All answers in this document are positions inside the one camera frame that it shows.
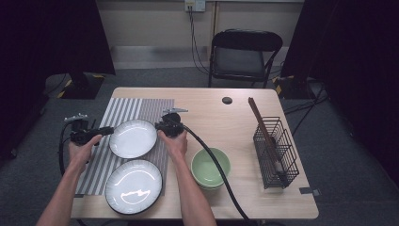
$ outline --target white plate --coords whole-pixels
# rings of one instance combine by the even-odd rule
[[[147,153],[156,142],[155,127],[142,120],[126,121],[111,135],[109,147],[122,158],[136,158]]]
[[[132,160],[118,167],[108,178],[105,198],[121,214],[137,214],[150,208],[162,189],[159,169],[146,160]]]

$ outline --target black wire basket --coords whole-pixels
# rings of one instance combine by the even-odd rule
[[[299,174],[293,142],[279,117],[263,117],[263,123],[274,143],[273,147],[267,145],[258,125],[253,141],[261,167],[264,189],[285,188]]]

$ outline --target hand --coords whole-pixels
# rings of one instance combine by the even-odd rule
[[[165,135],[162,130],[158,130],[158,136],[164,140],[167,145],[168,154],[173,162],[184,159],[187,152],[187,131],[183,131],[175,138],[170,138]]]
[[[83,172],[86,167],[86,163],[91,158],[91,149],[94,144],[100,142],[103,136],[97,135],[93,137],[87,144],[83,146],[77,146],[75,143],[70,142],[70,166],[79,168],[79,172]]]

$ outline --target person's right arm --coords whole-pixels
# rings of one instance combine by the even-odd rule
[[[195,182],[184,159],[187,152],[187,132],[184,130],[176,138],[169,138],[162,131],[158,131],[158,135],[166,143],[168,154],[176,169],[184,225],[216,225],[211,206]]]

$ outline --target person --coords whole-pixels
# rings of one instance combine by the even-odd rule
[[[211,206],[202,194],[191,175],[184,156],[187,152],[187,132],[184,130],[176,138],[167,137],[158,131],[158,136],[165,142],[168,155],[176,169],[176,177],[180,193],[182,219],[185,226],[216,225]],[[83,146],[69,143],[70,164],[56,188],[50,202],[41,214],[37,225],[69,225],[74,192],[80,174],[85,170],[86,163],[91,158],[91,149],[101,140],[98,135]]]

